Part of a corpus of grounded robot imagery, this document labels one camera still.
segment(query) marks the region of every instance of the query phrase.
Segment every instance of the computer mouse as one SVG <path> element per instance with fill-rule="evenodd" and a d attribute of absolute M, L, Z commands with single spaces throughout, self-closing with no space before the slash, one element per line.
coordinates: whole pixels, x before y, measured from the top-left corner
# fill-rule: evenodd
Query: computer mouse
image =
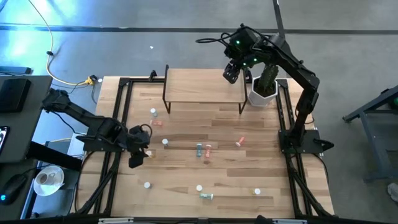
<path fill-rule="evenodd" d="M 26 181 L 27 177 L 24 174 L 13 175 L 0 191 L 0 204 L 9 205 L 14 202 Z"/>

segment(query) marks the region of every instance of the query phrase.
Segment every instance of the white pot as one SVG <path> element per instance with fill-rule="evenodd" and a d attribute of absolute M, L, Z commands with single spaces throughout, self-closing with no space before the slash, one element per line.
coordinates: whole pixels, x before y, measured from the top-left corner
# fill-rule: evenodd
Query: white pot
<path fill-rule="evenodd" d="M 278 83 L 275 82 L 275 93 L 272 95 L 269 95 L 267 97 L 262 97 L 260 94 L 256 93 L 254 89 L 254 81 L 259 79 L 260 77 L 253 78 L 253 82 L 251 83 L 251 91 L 249 93 L 249 101 L 252 106 L 267 106 L 267 104 L 273 100 L 276 95 L 278 95 Z"/>

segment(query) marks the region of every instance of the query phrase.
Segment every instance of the concrete floor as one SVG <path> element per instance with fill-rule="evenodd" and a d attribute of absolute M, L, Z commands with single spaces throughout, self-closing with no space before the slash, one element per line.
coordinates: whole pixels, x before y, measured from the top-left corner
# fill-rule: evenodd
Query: concrete floor
<path fill-rule="evenodd" d="M 276 29 L 272 0 L 48 0 L 33 1 L 50 25 L 95 27 L 236 28 L 241 22 Z M 398 29 L 395 0 L 279 0 L 286 29 Z M 26 0 L 11 0 L 0 22 L 42 24 Z M 224 68 L 228 59 L 220 44 L 196 39 L 219 33 L 54 32 L 56 76 L 80 82 L 89 75 L 162 74 L 172 68 Z M 398 223 L 398 206 L 386 194 L 394 180 L 362 181 L 374 164 L 359 121 L 341 117 L 398 84 L 396 35 L 287 35 L 294 55 L 321 80 L 315 124 L 321 137 L 335 143 L 325 153 L 335 213 L 343 218 Z M 0 31 L 2 65 L 25 66 L 46 75 L 48 32 Z M 90 111 L 91 87 L 75 90 L 71 99 Z M 77 131 L 85 127 L 64 118 Z M 52 114 L 40 118 L 34 140 L 67 138 L 70 129 Z"/>

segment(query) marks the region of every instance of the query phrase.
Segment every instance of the potted plant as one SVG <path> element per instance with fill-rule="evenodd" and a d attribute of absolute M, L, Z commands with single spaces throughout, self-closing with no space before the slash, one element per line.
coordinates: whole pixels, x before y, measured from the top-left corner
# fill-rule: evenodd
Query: potted plant
<path fill-rule="evenodd" d="M 278 84 L 275 81 L 278 75 L 278 66 L 266 65 L 261 76 L 253 78 L 249 101 L 253 106 L 267 106 L 278 95 Z"/>

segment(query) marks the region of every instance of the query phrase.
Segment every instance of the wooden table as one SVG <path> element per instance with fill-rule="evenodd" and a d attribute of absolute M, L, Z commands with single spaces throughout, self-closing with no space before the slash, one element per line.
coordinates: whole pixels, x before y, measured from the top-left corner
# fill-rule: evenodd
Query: wooden table
<path fill-rule="evenodd" d="M 222 76 L 223 69 L 184 69 L 167 70 L 164 100 L 170 113 L 171 103 L 236 103 L 242 113 L 241 103 L 246 104 L 244 75 L 235 84 L 230 84 Z"/>
<path fill-rule="evenodd" d="M 288 82 L 295 106 L 302 89 L 294 80 Z M 112 116 L 118 83 L 119 77 L 104 78 L 96 114 Z M 285 158 L 277 137 L 275 100 L 266 108 L 247 105 L 242 115 L 236 112 L 236 104 L 215 103 L 174 103 L 173 113 L 167 114 L 162 91 L 161 83 L 135 83 L 132 88 L 127 127 L 149 123 L 151 108 L 157 109 L 158 119 L 164 125 L 153 127 L 149 149 L 155 158 L 145 159 L 143 166 L 130 169 L 127 164 L 130 155 L 123 153 L 112 216 L 294 217 Z M 246 140 L 236 147 L 235 142 L 241 136 Z M 169 140 L 169 147 L 163 147 L 163 138 Z M 198 142 L 213 146 L 209 159 L 196 157 Z M 98 185 L 103 157 L 104 153 L 94 153 L 83 169 L 78 186 L 79 208 Z M 322 163 L 313 155 L 303 155 L 303 163 L 308 187 L 323 207 L 333 213 Z M 145 189 L 144 182 L 150 182 L 152 188 Z M 203 186 L 203 193 L 214 194 L 213 200 L 199 197 L 198 184 Z M 253 195 L 254 188 L 260 188 L 261 194 Z M 104 192 L 101 211 L 106 205 L 108 188 Z M 300 191 L 298 195 L 305 212 Z"/>

